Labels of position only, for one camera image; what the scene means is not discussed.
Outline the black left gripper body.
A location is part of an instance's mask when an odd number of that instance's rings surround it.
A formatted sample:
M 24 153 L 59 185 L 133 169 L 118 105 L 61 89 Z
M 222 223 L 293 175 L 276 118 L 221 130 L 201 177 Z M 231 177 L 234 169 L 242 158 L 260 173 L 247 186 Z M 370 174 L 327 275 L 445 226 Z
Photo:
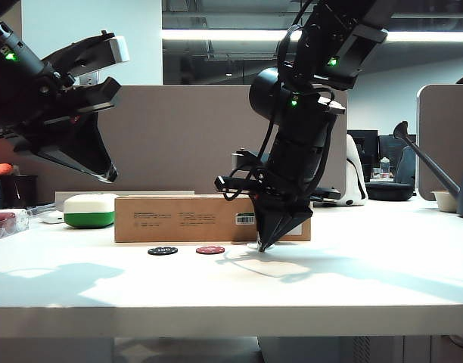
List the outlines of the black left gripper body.
M 111 77 L 98 85 L 67 88 L 48 76 L 0 75 L 0 139 L 45 147 L 55 123 L 112 108 L 120 88 Z

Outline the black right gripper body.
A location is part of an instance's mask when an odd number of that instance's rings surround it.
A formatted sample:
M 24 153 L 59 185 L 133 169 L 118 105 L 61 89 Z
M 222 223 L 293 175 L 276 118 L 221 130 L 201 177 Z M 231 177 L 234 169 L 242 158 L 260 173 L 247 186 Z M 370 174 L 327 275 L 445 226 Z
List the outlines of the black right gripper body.
M 311 201 L 339 200 L 335 188 L 320 188 L 325 171 L 334 126 L 326 125 L 316 139 L 306 144 L 296 144 L 277 135 L 267 161 L 249 151 L 238 151 L 237 165 L 230 175 L 216 177 L 217 191 L 227 200 L 239 194 L 253 199 L 264 196 L 277 200 L 282 206 Z

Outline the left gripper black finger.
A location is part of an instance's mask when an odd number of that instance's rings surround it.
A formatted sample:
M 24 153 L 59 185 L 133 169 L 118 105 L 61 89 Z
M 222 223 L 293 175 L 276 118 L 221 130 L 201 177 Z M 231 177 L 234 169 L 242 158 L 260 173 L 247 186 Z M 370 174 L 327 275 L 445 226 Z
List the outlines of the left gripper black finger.
M 91 175 L 100 182 L 115 181 L 115 166 L 107 151 L 102 147 L 31 147 L 17 144 L 14 152 L 21 156 L 39 157 L 41 159 L 65 166 L 87 175 Z
M 105 148 L 98 129 L 98 114 L 90 113 L 73 119 L 55 123 L 51 127 L 47 146 L 76 147 L 77 145 L 90 148 Z

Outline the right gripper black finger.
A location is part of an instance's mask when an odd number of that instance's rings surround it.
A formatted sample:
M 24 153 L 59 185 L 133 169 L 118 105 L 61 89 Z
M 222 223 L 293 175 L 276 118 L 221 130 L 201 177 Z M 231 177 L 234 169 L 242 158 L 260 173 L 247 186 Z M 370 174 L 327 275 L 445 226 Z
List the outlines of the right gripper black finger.
M 279 239 L 289 231 L 308 220 L 312 216 L 310 202 L 283 207 L 283 219 L 279 227 Z
M 283 206 L 277 200 L 256 196 L 253 199 L 253 207 L 256 216 L 258 250 L 264 252 L 279 239 Z

